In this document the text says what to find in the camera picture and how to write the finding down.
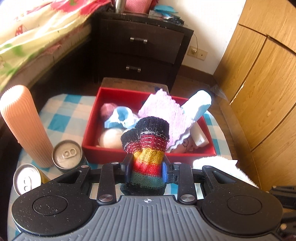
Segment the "blue paper on nightstand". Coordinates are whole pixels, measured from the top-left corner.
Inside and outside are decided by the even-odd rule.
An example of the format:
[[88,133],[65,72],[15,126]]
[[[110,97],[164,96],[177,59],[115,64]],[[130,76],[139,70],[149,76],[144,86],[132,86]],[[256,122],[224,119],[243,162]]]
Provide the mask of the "blue paper on nightstand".
[[167,5],[156,5],[154,11],[165,17],[172,17],[174,14],[178,13],[172,6]]

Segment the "dark wooden nightstand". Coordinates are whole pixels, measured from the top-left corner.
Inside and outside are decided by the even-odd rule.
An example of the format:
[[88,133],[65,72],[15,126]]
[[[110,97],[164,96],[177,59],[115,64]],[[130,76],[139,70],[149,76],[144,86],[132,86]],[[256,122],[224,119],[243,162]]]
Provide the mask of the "dark wooden nightstand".
[[[123,78],[165,84],[171,89],[184,59],[193,30],[160,18],[136,14],[95,13],[91,35],[99,79]],[[130,37],[147,39],[147,44]],[[141,72],[126,71],[126,66]]]

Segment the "small wooden stool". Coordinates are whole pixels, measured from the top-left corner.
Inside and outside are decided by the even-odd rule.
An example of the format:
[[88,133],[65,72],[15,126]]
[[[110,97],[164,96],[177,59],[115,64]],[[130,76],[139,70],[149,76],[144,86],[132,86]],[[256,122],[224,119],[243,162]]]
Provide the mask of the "small wooden stool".
[[169,89],[165,84],[121,78],[104,77],[101,82],[101,87],[127,89],[149,93],[156,93],[159,89],[162,89],[169,94]]

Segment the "pink yarn ball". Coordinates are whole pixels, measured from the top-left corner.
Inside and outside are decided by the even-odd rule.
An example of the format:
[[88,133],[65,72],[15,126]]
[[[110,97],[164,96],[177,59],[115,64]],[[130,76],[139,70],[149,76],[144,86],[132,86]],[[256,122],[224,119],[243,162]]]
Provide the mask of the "pink yarn ball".
[[117,108],[117,105],[114,103],[104,103],[100,108],[100,117],[103,121],[106,121],[111,117],[113,111]]

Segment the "silver drink can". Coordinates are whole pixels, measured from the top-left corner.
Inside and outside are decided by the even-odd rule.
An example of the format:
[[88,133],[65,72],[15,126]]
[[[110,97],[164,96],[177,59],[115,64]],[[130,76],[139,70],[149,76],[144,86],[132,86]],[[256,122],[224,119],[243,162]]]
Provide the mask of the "silver drink can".
[[13,187],[18,196],[21,196],[50,179],[37,167],[32,164],[20,165],[13,176]]
[[52,161],[62,172],[68,172],[87,164],[81,146],[72,140],[61,141],[55,146]]

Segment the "blue white checkered cloth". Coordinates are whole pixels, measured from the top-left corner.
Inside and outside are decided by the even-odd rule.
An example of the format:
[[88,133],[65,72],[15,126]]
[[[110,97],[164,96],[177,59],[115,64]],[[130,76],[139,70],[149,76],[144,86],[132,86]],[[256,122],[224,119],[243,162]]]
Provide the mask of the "blue white checkered cloth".
[[[39,112],[39,116],[53,146],[63,140],[73,140],[80,145],[82,144],[94,101],[95,96],[59,94],[51,97],[46,102],[45,106]],[[214,114],[213,108],[214,99],[212,99],[212,105],[204,114],[204,118],[213,140],[216,154],[232,160],[224,133],[218,125],[215,116],[212,115]],[[37,167],[32,158],[22,150],[16,167],[18,168],[25,163],[30,163]],[[40,169],[51,180],[62,174],[55,166]],[[165,194],[174,194],[177,197],[177,185],[168,184]],[[12,186],[7,219],[8,240],[13,240],[19,234],[11,216],[11,206],[17,197],[18,195]]]

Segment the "red plastic storage box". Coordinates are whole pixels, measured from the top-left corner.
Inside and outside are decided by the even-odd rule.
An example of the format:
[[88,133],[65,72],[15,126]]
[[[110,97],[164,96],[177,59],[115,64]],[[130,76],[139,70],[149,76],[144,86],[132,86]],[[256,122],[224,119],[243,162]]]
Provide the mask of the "red plastic storage box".
[[[99,144],[99,138],[104,132],[104,122],[100,116],[100,109],[103,104],[114,103],[118,106],[126,106],[134,113],[137,113],[149,95],[148,92],[134,90],[99,88],[82,142],[82,149],[88,162],[95,164],[122,162],[126,156],[126,152],[122,148],[105,148]],[[217,155],[205,117],[201,117],[197,123],[209,140],[209,144],[189,153],[167,153],[166,156],[170,162],[182,162],[192,165],[196,159]]]

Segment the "pink white knitted cloth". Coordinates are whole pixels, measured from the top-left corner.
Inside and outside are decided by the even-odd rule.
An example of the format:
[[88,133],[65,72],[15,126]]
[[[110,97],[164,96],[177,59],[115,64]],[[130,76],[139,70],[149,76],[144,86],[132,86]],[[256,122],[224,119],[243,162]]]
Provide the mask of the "pink white knitted cloth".
[[189,137],[190,128],[201,116],[200,107],[193,104],[180,106],[163,90],[150,94],[138,111],[139,118],[153,116],[161,118],[169,124],[169,142],[166,152],[170,153]]

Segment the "orange ribbed cylinder bottle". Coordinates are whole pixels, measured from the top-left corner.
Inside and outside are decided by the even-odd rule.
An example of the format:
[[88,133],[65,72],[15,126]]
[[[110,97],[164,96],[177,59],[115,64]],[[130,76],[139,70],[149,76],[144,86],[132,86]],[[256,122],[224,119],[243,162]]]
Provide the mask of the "orange ribbed cylinder bottle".
[[53,166],[53,145],[27,87],[15,85],[5,91],[1,96],[1,116],[18,143],[39,167]]

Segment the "white small box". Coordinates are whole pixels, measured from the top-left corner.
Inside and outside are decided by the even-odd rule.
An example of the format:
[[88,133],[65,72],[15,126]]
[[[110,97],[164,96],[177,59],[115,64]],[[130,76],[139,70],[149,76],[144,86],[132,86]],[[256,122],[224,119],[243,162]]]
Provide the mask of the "white small box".
[[209,141],[202,131],[201,127],[195,122],[190,128],[190,136],[193,139],[196,148],[203,148],[209,144]]

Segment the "rainbow striped knitted sock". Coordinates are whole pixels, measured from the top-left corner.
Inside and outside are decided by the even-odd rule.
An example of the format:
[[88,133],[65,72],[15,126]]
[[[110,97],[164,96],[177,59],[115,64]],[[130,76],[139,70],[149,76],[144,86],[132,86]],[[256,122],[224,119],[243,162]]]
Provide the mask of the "rainbow striped knitted sock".
[[120,187],[124,195],[164,194],[162,163],[169,139],[169,123],[154,116],[140,119],[134,128],[122,134],[123,149],[133,154],[130,181]]

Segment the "white fluffy plush toy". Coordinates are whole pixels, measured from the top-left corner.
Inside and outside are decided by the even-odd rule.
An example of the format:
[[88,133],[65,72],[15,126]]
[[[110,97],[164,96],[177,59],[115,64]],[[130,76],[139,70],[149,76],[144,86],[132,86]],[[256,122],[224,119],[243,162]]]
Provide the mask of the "white fluffy plush toy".
[[203,157],[193,161],[193,168],[201,170],[203,166],[212,166],[254,187],[258,186],[238,167],[237,160],[228,160],[221,156]]

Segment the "light blue white cloth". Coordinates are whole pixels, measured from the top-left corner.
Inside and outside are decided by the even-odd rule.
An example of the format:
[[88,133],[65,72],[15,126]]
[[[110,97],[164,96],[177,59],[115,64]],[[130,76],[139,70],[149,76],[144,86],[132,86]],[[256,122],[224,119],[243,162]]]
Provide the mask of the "light blue white cloth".
[[140,118],[126,106],[118,106],[114,109],[109,119],[104,122],[105,128],[134,128]]

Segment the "wooden wardrobe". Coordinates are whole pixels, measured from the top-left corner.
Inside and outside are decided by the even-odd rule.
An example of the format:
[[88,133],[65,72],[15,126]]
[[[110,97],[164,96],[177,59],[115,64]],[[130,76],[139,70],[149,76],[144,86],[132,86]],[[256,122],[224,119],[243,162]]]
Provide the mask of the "wooden wardrobe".
[[246,1],[214,77],[243,171],[295,185],[295,1]]

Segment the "pink plastic basket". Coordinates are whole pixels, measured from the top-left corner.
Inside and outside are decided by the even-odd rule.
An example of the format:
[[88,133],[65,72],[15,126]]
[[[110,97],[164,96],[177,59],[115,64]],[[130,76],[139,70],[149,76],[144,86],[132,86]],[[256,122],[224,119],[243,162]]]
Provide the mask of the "pink plastic basket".
[[132,13],[147,13],[152,0],[126,0],[125,10]]

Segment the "silver top drink can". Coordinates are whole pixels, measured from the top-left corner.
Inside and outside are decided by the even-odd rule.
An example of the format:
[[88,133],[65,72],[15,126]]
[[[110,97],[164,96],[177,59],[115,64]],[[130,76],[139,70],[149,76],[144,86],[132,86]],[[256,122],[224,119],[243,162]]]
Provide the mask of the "silver top drink can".
[[72,140],[61,141],[55,146],[52,161],[62,172],[68,172],[87,164],[81,146]]

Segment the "floral yellow bed quilt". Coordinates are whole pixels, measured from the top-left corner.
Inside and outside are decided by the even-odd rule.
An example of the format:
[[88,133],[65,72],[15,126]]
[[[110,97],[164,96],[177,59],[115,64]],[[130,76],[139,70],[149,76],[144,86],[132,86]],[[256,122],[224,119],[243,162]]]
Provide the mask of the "floral yellow bed quilt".
[[1,1],[1,90],[31,59],[110,1]]

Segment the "steel thermos bottle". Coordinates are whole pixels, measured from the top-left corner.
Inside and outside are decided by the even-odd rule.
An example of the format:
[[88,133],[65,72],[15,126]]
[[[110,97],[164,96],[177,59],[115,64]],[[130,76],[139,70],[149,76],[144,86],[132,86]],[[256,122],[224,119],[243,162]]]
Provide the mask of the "steel thermos bottle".
[[115,12],[121,14],[125,11],[126,0],[115,0]]

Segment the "beige wall socket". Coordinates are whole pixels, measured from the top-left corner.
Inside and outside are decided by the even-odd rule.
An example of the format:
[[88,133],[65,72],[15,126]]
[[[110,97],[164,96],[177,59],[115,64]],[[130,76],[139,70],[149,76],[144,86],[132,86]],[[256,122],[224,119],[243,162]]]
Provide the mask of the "beige wall socket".
[[206,59],[207,54],[208,54],[208,52],[206,52],[202,49],[198,49],[197,47],[193,47],[193,46],[190,46],[189,50],[187,52],[187,55],[197,58],[202,61],[204,61]]

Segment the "cream plush ball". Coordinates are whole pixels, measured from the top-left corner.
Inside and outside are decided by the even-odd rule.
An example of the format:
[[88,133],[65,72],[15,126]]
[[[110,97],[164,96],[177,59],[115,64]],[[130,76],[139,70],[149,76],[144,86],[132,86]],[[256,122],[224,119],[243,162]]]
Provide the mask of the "cream plush ball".
[[121,136],[124,130],[121,128],[109,128],[99,137],[98,143],[102,148],[122,149]]

